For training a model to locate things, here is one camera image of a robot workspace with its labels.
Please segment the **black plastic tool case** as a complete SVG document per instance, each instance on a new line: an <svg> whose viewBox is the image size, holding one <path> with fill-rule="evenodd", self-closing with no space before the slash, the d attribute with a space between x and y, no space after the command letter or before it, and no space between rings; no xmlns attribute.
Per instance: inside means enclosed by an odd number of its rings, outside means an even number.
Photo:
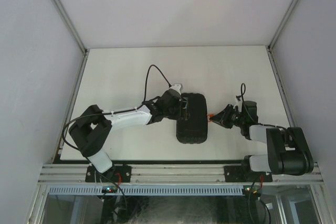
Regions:
<svg viewBox="0 0 336 224"><path fill-rule="evenodd" d="M200 93L182 93L188 97L189 119L176 121L176 138L182 144L202 144L208 136L207 103Z"/></svg>

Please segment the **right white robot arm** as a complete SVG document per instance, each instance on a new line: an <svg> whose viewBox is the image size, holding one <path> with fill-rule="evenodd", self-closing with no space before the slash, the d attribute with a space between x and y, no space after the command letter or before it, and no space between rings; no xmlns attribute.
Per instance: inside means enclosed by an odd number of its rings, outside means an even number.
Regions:
<svg viewBox="0 0 336 224"><path fill-rule="evenodd" d="M244 180L252 182L260 172L301 176L313 171L314 161L302 128L258 122L254 101L243 101L241 107L229 104L209 120L226 129L238 127L245 139L266 145L266 154L244 157L241 168Z"/></svg>

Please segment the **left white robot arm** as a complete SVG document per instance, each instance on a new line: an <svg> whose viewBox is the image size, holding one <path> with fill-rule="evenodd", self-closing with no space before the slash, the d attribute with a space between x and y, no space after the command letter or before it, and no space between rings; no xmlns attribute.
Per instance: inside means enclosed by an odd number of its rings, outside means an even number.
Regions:
<svg viewBox="0 0 336 224"><path fill-rule="evenodd" d="M96 104L65 126L76 148L96 169L103 182L113 180L115 169L104 143L116 130L137 125L159 123L163 119L177 120L182 107L182 85L174 84L162 96L143 101L139 107L117 111L105 111Z"/></svg>

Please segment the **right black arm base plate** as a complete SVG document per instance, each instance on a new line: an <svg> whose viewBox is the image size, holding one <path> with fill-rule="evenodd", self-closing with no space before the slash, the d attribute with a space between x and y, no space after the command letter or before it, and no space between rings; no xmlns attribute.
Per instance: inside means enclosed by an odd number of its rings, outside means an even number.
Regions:
<svg viewBox="0 0 336 224"><path fill-rule="evenodd" d="M263 177L263 182L272 182L272 175L266 172L252 172L245 170L241 166L224 166L225 182L243 183L253 182L255 179Z"/></svg>

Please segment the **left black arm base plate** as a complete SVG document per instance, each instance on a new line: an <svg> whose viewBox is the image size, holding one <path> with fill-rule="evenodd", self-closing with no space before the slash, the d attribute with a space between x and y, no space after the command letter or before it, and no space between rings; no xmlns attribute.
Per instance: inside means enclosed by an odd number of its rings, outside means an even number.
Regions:
<svg viewBox="0 0 336 224"><path fill-rule="evenodd" d="M132 167L129 165L112 166L108 171L100 173L91 165L87 167L85 182L114 182L116 184L129 183L131 181Z"/></svg>

